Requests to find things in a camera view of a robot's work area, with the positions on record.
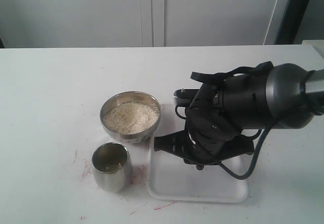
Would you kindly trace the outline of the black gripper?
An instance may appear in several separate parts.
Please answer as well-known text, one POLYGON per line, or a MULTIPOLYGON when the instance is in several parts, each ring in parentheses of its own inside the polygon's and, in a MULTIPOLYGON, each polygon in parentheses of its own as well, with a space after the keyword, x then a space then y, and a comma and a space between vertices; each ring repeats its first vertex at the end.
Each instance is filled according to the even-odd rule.
POLYGON ((243 89, 203 84, 192 103, 185 107, 185 130, 154 138, 155 152, 184 159, 186 164, 218 165, 241 155, 252 155, 254 142, 242 135, 243 89))

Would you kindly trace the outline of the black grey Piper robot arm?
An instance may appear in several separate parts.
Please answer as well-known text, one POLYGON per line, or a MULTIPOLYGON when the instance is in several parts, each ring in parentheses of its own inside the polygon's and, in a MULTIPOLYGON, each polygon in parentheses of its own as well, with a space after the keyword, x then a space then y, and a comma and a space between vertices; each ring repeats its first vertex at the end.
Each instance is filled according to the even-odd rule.
POLYGON ((154 139, 163 151, 203 169, 244 154, 257 159, 272 129, 300 129, 323 115, 323 71, 298 65, 238 67, 229 72, 193 72, 199 89, 175 92, 184 108, 182 131, 154 139))

